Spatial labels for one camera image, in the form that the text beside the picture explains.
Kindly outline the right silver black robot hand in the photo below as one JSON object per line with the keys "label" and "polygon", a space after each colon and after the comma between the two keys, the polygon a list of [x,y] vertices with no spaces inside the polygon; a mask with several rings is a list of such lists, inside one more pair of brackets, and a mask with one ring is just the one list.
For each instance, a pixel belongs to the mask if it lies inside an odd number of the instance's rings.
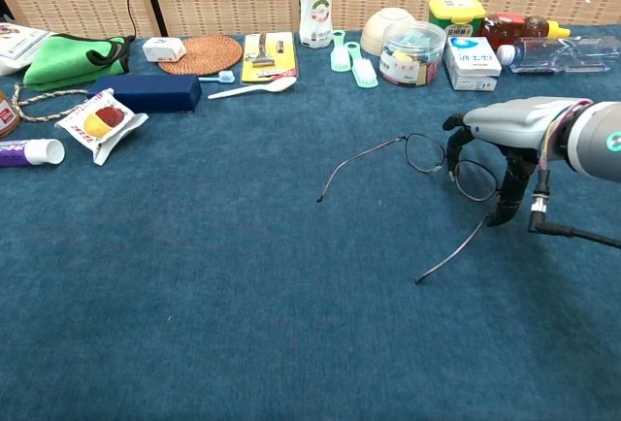
{"label": "right silver black robot hand", "polygon": [[530,176],[539,163],[548,125],[570,107],[582,108],[589,103],[588,99],[538,96],[496,103],[447,118],[442,129],[453,132],[446,149],[451,177],[458,176],[462,147],[475,139],[496,146],[506,158],[498,201],[487,217],[489,227],[509,222],[518,212]]}

